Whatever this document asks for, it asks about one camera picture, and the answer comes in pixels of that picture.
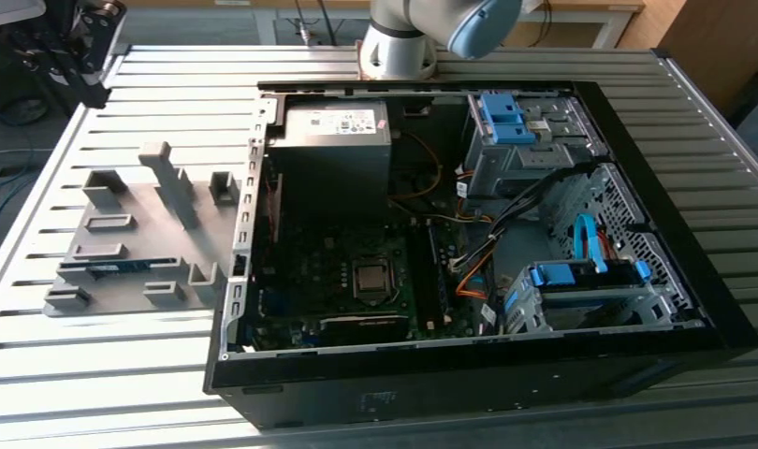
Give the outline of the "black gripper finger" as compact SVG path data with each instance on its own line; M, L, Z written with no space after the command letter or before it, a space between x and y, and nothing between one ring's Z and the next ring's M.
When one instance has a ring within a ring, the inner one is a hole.
M101 85L105 60L119 35L125 16L126 6L121 1L81 2L81 73L89 87Z
M55 85L67 87L75 99L87 108L102 108L107 100L107 88L101 81L107 57L107 39L83 36L64 41L50 30L30 31L11 28L11 41L22 51L22 58L31 63Z

